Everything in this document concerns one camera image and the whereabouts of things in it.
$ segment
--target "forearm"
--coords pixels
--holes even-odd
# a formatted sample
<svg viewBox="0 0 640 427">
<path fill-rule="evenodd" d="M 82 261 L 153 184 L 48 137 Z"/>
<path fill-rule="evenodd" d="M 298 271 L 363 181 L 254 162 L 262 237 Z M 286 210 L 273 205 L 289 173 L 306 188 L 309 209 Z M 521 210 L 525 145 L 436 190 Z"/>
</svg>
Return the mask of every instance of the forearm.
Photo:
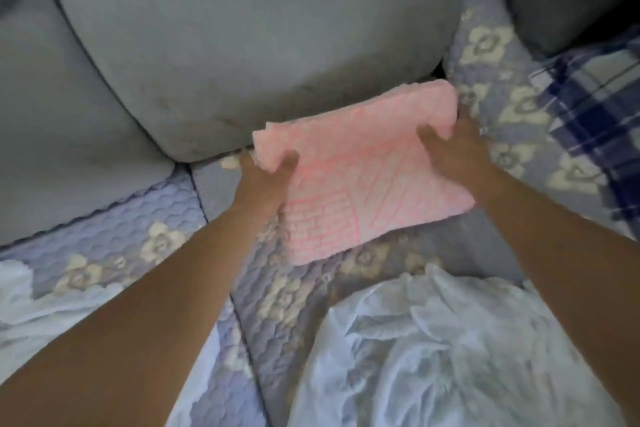
<svg viewBox="0 0 640 427">
<path fill-rule="evenodd" d="M 638 244 L 497 167 L 465 185 L 610 393 L 629 412 L 637 410 Z"/>
<path fill-rule="evenodd" d="M 0 386 L 7 425 L 162 426 L 267 220 L 232 206 Z"/>
</svg>

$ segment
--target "hand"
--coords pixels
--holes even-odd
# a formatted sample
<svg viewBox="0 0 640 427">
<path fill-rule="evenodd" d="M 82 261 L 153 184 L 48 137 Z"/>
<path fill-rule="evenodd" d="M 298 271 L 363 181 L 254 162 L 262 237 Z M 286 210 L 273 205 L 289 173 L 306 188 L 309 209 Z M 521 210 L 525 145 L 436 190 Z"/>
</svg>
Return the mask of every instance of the hand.
<svg viewBox="0 0 640 427">
<path fill-rule="evenodd" d="M 449 140 L 442 139 L 427 124 L 419 125 L 416 133 L 429 154 L 433 169 L 468 190 L 493 169 L 488 141 L 480 136 L 476 122 L 464 107 L 460 107 L 460 117 Z"/>
<path fill-rule="evenodd" d="M 300 156 L 287 153 L 275 172 L 260 169 L 246 150 L 240 153 L 242 177 L 236 189 L 233 206 L 257 212 L 266 218 L 278 211 L 287 199 L 287 188 Z"/>
</svg>

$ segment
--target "blue plaid fabric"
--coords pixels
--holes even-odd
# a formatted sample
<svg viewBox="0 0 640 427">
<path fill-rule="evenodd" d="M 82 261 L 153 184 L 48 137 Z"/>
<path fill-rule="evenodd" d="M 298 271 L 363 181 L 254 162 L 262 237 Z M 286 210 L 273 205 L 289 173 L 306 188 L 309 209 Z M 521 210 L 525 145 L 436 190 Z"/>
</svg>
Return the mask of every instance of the blue plaid fabric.
<svg viewBox="0 0 640 427">
<path fill-rule="evenodd" d="M 640 26 L 552 59 L 531 81 L 556 116 L 551 135 L 602 169 L 612 218 L 640 239 Z"/>
</svg>

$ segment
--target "pink towel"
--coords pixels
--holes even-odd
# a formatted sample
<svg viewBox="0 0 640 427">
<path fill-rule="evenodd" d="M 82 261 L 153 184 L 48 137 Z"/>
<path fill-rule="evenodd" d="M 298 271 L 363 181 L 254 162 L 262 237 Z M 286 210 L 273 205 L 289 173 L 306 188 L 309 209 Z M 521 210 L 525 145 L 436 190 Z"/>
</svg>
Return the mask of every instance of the pink towel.
<svg viewBox="0 0 640 427">
<path fill-rule="evenodd" d="M 473 197 L 437 175 L 415 135 L 420 123 L 449 138 L 456 90 L 446 81 L 402 85 L 315 117 L 268 123 L 253 132 L 259 164 L 278 167 L 300 153 L 280 231 L 294 265 L 324 259 L 390 230 L 471 209 Z"/>
</svg>

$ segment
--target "person's left arm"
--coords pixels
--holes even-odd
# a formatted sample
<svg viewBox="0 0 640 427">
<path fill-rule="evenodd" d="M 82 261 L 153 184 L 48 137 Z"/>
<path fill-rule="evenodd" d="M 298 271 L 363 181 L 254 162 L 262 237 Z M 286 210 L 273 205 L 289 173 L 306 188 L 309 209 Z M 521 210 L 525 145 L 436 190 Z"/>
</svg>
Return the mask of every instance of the person's left arm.
<svg viewBox="0 0 640 427">
<path fill-rule="evenodd" d="M 227 211 L 0 385 L 3 424 L 162 427 L 297 160 L 269 174 L 244 152 Z"/>
</svg>

